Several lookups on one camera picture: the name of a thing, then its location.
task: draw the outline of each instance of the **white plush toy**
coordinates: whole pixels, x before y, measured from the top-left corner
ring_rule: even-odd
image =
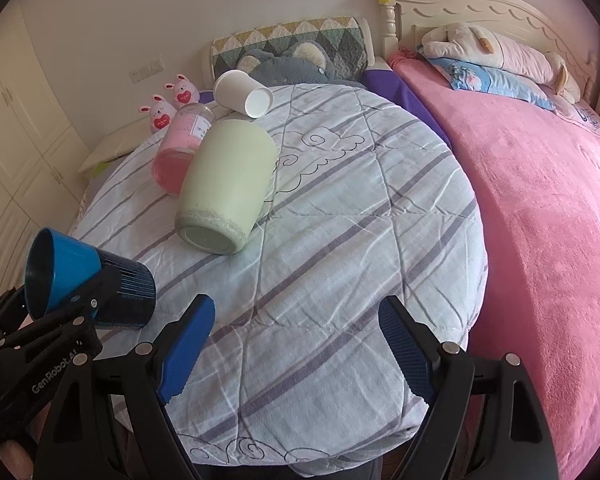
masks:
[[[141,106],[139,110],[143,114],[149,113],[151,119],[151,133],[154,134],[169,126],[176,114],[176,109],[161,95],[154,94],[152,95],[152,99],[154,100],[154,104],[151,106]]]
[[[200,92],[196,86],[182,74],[176,76],[175,83],[167,83],[167,90],[173,89],[173,106],[180,110],[184,105],[200,101]]]
[[[422,37],[422,48],[431,59],[448,57],[499,68],[547,85],[571,104],[580,100],[580,88],[558,54],[542,54],[479,25],[449,23],[435,28]]]

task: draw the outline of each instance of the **striped comforter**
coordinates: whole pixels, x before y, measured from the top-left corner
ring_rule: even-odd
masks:
[[[274,95],[256,122],[280,160],[239,254],[202,253],[175,234],[176,199],[150,174],[160,133],[120,165],[74,236],[142,261],[157,284],[151,322],[103,333],[103,356],[153,340],[197,293],[215,300],[212,336],[167,406],[193,462],[326,474],[411,438],[426,411],[382,338],[380,299],[397,294],[440,340],[466,347],[486,252],[474,192],[428,126],[363,89]],[[130,428],[121,399],[115,410]]]

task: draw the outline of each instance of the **bed frame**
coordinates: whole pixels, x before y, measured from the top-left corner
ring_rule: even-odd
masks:
[[[522,0],[378,0],[381,6],[381,56],[387,60],[400,46],[414,50],[430,30],[453,22],[471,22],[540,52],[557,52],[591,102],[596,83],[595,53],[582,59],[540,10]]]
[[[583,60],[557,27],[540,10],[522,0],[378,0],[381,7],[380,55],[388,60],[398,46],[415,50],[423,35],[453,22],[480,23],[484,27],[528,44],[540,52],[558,52],[592,106],[596,83],[594,52]],[[600,95],[594,109],[600,115]],[[600,480],[600,448],[578,480]]]

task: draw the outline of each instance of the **plush toy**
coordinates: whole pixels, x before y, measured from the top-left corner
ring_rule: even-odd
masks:
[[[296,43],[282,56],[263,50],[248,50],[238,60],[246,72],[266,87],[300,83],[333,83],[364,88],[355,81],[335,79],[335,68],[324,49],[315,41]]]
[[[449,23],[435,28],[422,37],[422,53],[431,59],[448,57],[506,70],[547,85],[568,101],[580,100],[578,84],[558,54],[545,56],[478,25]]]
[[[164,86],[167,90],[173,89],[173,106],[180,110],[184,105],[197,103],[200,101],[200,92],[196,86],[182,74],[176,76],[175,83],[167,83]]]
[[[139,110],[142,113],[149,113],[151,119],[151,133],[154,134],[169,126],[176,114],[176,109],[161,95],[154,94],[152,99],[154,100],[154,104],[151,106],[141,106]]]

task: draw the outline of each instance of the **blue gripper pad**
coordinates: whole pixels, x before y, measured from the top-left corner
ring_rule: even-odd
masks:
[[[411,391],[430,405],[436,393],[431,362],[387,298],[380,302],[378,323]]]
[[[185,325],[178,327],[180,334],[174,341],[171,351],[164,358],[162,381],[156,393],[165,404],[171,400],[171,397],[182,393],[216,321],[213,300],[208,296],[196,298],[203,299],[195,311],[190,312],[189,309],[192,309],[190,306],[180,318],[179,323],[184,322]]]

